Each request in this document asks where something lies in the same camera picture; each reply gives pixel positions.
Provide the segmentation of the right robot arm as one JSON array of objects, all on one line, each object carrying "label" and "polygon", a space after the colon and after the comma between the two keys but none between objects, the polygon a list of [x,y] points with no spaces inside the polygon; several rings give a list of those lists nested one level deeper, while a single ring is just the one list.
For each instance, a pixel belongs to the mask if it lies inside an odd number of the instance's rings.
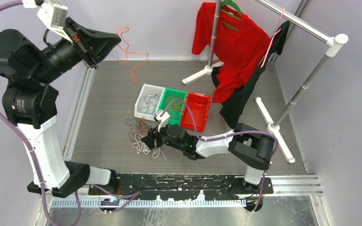
[{"label": "right robot arm", "polygon": [[191,160],[230,153],[245,163],[243,187],[251,194],[263,184],[264,174],[279,146],[273,134],[244,123],[237,124],[228,132],[209,137],[189,134],[179,125],[155,127],[141,140],[151,150],[167,145],[181,151]]}]

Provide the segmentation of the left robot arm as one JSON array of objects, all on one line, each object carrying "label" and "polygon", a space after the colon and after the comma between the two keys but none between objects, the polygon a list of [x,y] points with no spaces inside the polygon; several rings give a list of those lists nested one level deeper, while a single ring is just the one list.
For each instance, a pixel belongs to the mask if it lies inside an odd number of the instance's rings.
[{"label": "left robot arm", "polygon": [[59,92],[51,83],[80,62],[96,69],[121,38],[85,28],[71,18],[65,21],[65,33],[69,39],[40,50],[18,30],[0,32],[0,76],[8,80],[2,97],[5,119],[28,150],[34,173],[29,192],[50,190],[65,198],[85,185],[100,185],[114,194],[119,187],[115,170],[63,159],[57,135]]}]

